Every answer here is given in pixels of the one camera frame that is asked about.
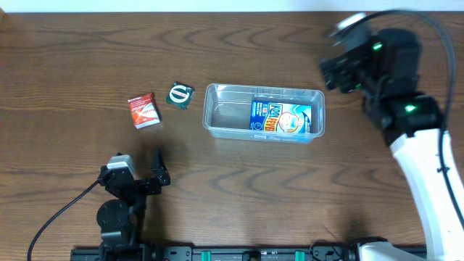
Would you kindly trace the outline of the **red ActiFast medicine box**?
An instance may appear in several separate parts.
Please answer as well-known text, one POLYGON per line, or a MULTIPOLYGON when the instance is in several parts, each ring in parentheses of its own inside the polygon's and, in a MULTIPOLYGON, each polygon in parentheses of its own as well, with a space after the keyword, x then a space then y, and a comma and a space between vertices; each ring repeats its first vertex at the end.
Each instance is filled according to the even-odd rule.
POLYGON ((128 104, 133 124, 137 129, 161 123, 153 93, 129 99, 128 104))

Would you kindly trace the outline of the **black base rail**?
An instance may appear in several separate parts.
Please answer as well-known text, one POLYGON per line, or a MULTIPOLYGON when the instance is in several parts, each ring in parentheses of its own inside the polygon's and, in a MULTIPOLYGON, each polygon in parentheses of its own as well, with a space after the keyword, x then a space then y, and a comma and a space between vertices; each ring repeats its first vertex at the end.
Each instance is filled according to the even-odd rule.
POLYGON ((71 261, 310 261, 357 260, 354 250, 341 246, 314 245, 307 248, 199 248, 190 246, 139 247, 135 249, 73 249, 71 261))

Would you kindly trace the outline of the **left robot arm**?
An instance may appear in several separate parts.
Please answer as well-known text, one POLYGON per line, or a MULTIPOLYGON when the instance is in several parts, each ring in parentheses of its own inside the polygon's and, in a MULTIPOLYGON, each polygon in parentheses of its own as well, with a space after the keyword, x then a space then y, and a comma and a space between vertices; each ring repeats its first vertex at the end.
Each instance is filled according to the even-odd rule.
POLYGON ((99 185, 115 198, 99 208, 96 221, 101 228, 100 260, 156 260, 157 251, 141 241, 146 198, 170 185, 159 149, 150 165, 152 176, 135 178, 136 167, 127 154, 118 153, 100 168, 99 185))

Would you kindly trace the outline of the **green round-logo box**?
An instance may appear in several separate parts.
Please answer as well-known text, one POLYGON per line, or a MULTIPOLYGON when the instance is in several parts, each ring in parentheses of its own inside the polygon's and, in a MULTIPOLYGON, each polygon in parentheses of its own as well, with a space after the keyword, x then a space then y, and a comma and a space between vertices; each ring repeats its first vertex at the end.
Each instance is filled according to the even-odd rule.
POLYGON ((166 97, 168 104, 173 104, 180 109, 187 110, 194 95, 195 89, 189 85, 175 81, 166 97))

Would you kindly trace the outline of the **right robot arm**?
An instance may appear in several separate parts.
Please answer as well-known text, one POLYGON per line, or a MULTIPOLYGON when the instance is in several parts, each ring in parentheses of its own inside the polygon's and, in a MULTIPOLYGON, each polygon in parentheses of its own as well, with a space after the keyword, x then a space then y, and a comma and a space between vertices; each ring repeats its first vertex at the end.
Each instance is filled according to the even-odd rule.
POLYGON ((410 187, 427 260, 463 259, 463 183, 442 130, 438 102, 418 90, 421 44, 408 30, 339 32, 344 53, 320 63, 329 90, 362 93, 362 110, 381 131, 410 187))

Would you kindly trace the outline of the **clear plastic container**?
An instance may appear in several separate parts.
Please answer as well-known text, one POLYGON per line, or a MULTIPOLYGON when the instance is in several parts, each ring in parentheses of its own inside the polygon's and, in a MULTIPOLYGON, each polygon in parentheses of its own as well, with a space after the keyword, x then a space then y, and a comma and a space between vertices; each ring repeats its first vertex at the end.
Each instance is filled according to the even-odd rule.
POLYGON ((308 144, 325 133, 323 92, 212 83, 203 126, 215 138, 308 144))

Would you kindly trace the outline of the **blue Kool Fever box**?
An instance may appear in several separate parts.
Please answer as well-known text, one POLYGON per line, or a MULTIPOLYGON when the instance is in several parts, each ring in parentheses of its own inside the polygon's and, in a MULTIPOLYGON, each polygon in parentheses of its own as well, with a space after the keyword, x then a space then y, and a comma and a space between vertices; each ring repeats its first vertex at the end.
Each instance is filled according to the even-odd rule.
POLYGON ((311 133, 312 107, 276 101, 254 100, 249 129, 276 133, 311 133))

